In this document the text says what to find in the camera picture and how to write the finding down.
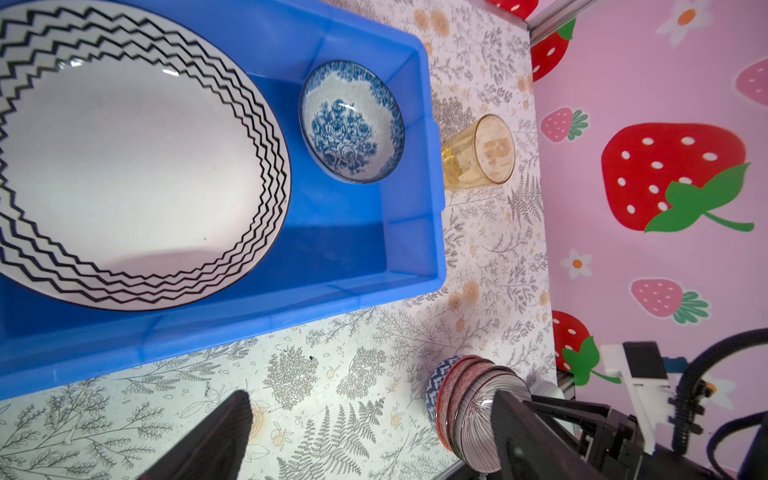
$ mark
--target daisy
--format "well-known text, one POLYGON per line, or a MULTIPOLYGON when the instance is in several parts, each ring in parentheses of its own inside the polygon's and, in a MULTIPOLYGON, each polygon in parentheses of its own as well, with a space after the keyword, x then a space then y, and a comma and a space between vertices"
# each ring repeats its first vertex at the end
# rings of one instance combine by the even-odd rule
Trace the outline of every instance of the daisy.
POLYGON ((575 248, 571 248, 569 255, 568 258, 560 260, 560 264, 568 269, 571 280, 579 275, 592 276, 592 270, 589 270, 592 255, 579 255, 575 248))
POLYGON ((672 16, 656 29, 657 35, 670 34, 670 44, 677 46, 692 28, 712 23, 712 15, 707 12, 709 4, 710 0, 678 0, 672 6, 672 16))
POLYGON ((704 382, 707 382, 707 386, 714 392, 710 398, 702 398, 701 405, 704 405, 707 402, 712 402, 724 409, 733 410, 733 402, 730 401, 726 394, 731 393, 736 388, 735 383, 730 380, 715 379, 709 373, 705 373, 701 379, 704 382))

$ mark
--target blue plastic bin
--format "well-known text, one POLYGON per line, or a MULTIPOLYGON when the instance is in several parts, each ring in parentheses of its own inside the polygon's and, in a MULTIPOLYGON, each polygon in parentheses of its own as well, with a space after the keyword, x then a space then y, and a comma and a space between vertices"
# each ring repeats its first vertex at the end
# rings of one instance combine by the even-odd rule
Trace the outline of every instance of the blue plastic bin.
MULTIPOLYGON (((0 6, 15 3, 0 0, 0 6)), ((127 0, 195 31, 263 92, 286 136, 285 227, 251 273, 157 312, 89 309, 0 276, 0 399, 438 290, 445 281, 439 129, 427 54, 414 36, 313 0, 127 0), (402 109, 406 145, 386 179, 332 179, 311 159, 299 93, 325 61, 365 65, 402 109)))

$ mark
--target blue and white patterned bowl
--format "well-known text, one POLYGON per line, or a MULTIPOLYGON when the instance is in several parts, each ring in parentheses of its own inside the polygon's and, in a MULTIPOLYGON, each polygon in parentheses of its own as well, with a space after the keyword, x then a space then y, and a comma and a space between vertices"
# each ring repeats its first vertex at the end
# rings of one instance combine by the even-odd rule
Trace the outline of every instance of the blue and white patterned bowl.
POLYGON ((433 425, 435 424, 437 415, 437 395, 440 393, 440 389, 442 388, 442 384, 445 381, 445 377, 448 376, 448 372, 450 372, 451 368, 453 368, 456 362, 462 358, 464 357, 458 355, 443 360, 440 365, 435 367, 435 371, 432 373, 432 376, 429 377, 429 381, 427 382, 426 404, 427 414, 429 415, 429 420, 432 421, 433 425))
POLYGON ((315 160, 355 184, 370 184, 400 162, 406 132, 392 92, 352 61, 320 65, 304 83, 299 122, 315 160))

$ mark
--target table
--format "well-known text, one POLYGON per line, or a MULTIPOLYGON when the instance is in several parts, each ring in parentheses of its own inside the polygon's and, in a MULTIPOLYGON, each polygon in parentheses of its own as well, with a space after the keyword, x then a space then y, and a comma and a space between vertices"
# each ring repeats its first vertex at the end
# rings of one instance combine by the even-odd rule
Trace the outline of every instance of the table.
POLYGON ((455 461, 424 405, 442 359, 555 380, 525 26, 482 0, 330 3, 422 39, 443 140, 486 113, 514 132, 506 185, 446 192, 443 288, 0 402, 0 478, 135 478, 235 389, 254 418, 242 479, 433 478, 455 461))

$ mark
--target glass cup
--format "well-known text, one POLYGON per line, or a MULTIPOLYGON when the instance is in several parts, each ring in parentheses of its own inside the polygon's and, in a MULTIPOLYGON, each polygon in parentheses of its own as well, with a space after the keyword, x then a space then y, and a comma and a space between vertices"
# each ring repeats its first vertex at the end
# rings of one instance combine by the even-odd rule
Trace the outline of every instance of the glass cup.
POLYGON ((515 140, 496 115, 485 115, 442 147, 446 190, 501 185, 514 169, 515 140))

